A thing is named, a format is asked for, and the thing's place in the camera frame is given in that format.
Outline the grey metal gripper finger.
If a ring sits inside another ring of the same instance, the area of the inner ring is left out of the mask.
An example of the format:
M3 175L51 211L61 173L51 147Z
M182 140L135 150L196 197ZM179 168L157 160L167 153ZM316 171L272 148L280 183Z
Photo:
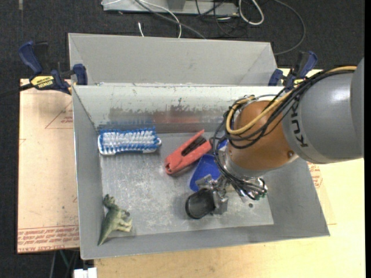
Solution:
M214 190L212 192L213 196L213 203L214 203L214 210L212 211L212 214L223 214L227 211L228 207L228 196L227 191L217 191Z
M199 190L202 190L202 189L214 190L217 188L218 181L214 180L211 175L206 175L196 180L195 183Z

